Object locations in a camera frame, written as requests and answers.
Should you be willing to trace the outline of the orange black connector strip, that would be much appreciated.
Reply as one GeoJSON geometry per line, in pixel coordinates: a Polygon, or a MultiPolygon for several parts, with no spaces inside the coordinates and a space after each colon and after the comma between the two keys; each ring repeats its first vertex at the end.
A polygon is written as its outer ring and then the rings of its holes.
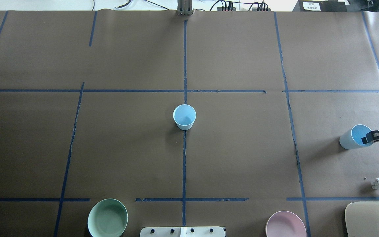
{"type": "Polygon", "coordinates": [[[271,8],[265,1],[255,1],[253,3],[236,2],[230,0],[218,0],[209,9],[209,11],[218,12],[271,12],[271,8]]]}

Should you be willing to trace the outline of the aluminium frame post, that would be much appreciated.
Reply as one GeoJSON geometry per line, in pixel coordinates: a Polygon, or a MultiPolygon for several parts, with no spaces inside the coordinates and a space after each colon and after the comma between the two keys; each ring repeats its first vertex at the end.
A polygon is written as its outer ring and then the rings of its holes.
{"type": "Polygon", "coordinates": [[[193,15],[192,0],[177,0],[177,15],[193,15]]]}

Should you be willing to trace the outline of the black box white label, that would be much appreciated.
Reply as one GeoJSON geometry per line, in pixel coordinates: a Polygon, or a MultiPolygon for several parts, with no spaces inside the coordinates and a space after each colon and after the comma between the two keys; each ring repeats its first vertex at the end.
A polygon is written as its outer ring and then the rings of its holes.
{"type": "Polygon", "coordinates": [[[336,0],[298,0],[293,12],[347,12],[345,2],[336,0]]]}

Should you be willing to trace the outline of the green bowl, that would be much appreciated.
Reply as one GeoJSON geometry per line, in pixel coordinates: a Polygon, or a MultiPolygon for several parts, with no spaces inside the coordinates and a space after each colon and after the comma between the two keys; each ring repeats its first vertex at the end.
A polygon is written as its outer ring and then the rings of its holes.
{"type": "Polygon", "coordinates": [[[128,211],[114,198],[99,201],[90,210],[87,227],[92,237],[120,237],[128,224],[128,211]]]}

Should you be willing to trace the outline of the cream toaster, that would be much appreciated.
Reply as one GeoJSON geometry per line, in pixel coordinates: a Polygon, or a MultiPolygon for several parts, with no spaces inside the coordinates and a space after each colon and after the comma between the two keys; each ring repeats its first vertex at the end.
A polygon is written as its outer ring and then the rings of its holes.
{"type": "Polygon", "coordinates": [[[349,237],[379,237],[379,201],[352,202],[344,217],[349,237]]]}

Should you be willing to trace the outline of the pink bowl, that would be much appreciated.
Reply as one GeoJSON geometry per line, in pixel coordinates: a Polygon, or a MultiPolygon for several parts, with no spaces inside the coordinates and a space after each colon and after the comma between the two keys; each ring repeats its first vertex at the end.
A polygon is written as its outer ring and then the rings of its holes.
{"type": "Polygon", "coordinates": [[[267,237],[306,237],[304,222],[290,211],[278,211],[269,217],[265,225],[267,237]]]}

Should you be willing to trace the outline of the blue cup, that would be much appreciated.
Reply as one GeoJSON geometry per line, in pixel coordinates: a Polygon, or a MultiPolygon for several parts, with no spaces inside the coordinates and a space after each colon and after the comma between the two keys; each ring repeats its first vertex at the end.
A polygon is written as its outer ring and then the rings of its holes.
{"type": "Polygon", "coordinates": [[[373,143],[364,144],[362,142],[362,138],[365,137],[370,131],[371,130],[369,127],[363,124],[357,124],[340,136],[339,144],[346,150],[369,147],[373,143]]]}
{"type": "Polygon", "coordinates": [[[177,106],[173,111],[173,120],[180,130],[189,130],[196,120],[196,110],[188,104],[177,106]]]}

